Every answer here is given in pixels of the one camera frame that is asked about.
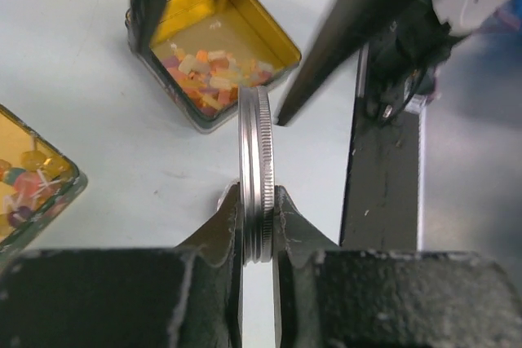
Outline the white jar lid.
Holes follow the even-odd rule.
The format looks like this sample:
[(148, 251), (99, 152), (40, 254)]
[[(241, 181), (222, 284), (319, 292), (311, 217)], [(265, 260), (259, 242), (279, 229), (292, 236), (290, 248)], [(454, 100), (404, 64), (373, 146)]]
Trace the white jar lid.
[(272, 115), (265, 86), (239, 90), (238, 136), (245, 262), (270, 262), (275, 170)]

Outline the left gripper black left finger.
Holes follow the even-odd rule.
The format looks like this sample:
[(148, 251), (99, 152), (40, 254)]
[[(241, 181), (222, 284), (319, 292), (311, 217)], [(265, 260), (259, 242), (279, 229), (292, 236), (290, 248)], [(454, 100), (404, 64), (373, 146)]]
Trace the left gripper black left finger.
[(2, 346), (240, 346), (241, 220), (231, 186), (173, 248), (21, 253), (1, 274)]

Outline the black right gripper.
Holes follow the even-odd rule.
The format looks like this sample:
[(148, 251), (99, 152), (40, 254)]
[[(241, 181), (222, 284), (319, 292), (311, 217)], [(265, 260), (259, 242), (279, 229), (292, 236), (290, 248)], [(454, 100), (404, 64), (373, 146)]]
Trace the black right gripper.
[(461, 42), (450, 31), (449, 22), (436, 14), (433, 0), (336, 0), (276, 123), (288, 125), (328, 76), (367, 42), (367, 76), (402, 79), (415, 69), (446, 61)]

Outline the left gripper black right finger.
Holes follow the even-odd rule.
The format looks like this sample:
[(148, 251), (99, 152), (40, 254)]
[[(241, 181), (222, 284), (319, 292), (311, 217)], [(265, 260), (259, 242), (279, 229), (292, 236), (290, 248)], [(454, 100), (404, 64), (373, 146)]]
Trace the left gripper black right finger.
[(275, 190), (279, 347), (518, 347), (521, 300), (477, 253), (345, 250)]

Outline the tin with round lollipops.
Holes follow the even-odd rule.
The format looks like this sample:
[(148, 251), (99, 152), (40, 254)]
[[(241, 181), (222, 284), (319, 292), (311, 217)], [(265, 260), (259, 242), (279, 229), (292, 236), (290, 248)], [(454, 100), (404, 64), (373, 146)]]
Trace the tin with round lollipops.
[(1, 265), (32, 242), (88, 184), (85, 174), (1, 107)]

